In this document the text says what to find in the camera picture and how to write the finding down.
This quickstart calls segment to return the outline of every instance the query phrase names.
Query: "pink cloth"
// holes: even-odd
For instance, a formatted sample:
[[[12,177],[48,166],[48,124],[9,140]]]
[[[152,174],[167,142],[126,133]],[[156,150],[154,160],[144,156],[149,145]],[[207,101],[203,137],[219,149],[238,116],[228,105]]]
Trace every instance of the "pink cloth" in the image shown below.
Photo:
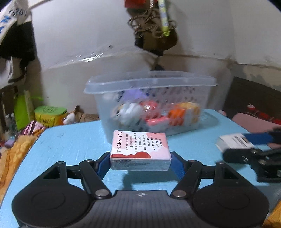
[[[274,124],[243,113],[237,113],[232,118],[232,121],[239,124],[241,127],[245,128],[251,133],[271,131],[274,127],[280,127],[279,124]],[[280,144],[274,143],[269,143],[268,146],[272,149],[281,147]]]

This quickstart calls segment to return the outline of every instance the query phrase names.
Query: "transparent plastic basket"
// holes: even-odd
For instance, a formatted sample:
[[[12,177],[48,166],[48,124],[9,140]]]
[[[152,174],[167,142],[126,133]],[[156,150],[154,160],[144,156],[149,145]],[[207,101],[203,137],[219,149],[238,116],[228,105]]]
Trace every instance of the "transparent plastic basket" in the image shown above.
[[[167,116],[177,104],[191,102],[201,110],[204,109],[211,86],[215,85],[216,79],[210,76],[181,71],[139,71],[91,77],[84,93],[94,95],[107,140],[111,143],[114,130],[151,132],[146,124],[147,118]],[[151,111],[149,116],[145,112],[147,110],[136,110],[139,104],[143,105],[148,101],[157,104],[156,111]],[[129,109],[137,117],[132,118],[127,110],[129,121],[121,123],[117,112],[120,107],[124,107],[122,105],[132,103]],[[169,136],[194,130],[198,126],[199,121],[188,125],[169,124],[165,130],[158,132],[165,132]]]

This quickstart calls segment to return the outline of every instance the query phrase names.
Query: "green and yellow container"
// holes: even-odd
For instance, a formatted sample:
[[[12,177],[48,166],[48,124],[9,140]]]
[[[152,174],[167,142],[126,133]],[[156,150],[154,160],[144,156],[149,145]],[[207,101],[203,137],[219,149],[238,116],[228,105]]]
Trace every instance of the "green and yellow container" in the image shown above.
[[[63,125],[62,121],[67,116],[66,111],[60,107],[39,106],[35,109],[35,119],[45,127]]]

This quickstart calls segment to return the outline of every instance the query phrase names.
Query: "blue table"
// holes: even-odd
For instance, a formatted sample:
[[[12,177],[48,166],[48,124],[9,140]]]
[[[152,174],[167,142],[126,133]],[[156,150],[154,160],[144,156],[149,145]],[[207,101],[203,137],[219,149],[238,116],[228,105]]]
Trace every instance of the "blue table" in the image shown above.
[[[170,151],[176,151],[184,159],[201,161],[204,165],[215,165],[222,160],[221,152],[215,145],[220,135],[247,133],[241,126],[214,110],[205,110],[203,121],[198,130],[168,137]],[[0,227],[16,228],[18,224],[13,216],[11,202],[14,196],[27,184],[39,176],[57,161],[67,165],[77,165],[86,159],[97,159],[111,150],[103,133],[100,121],[59,126],[47,129],[31,148],[20,165],[0,208]],[[280,199],[281,184],[256,182],[255,172],[243,164],[232,165],[241,175],[256,185],[270,201],[273,208]],[[115,190],[162,190],[170,194],[178,179],[172,171],[136,172],[109,170],[103,179],[107,187]],[[71,184],[82,188],[80,180],[70,179]],[[200,188],[212,183],[202,180]]]

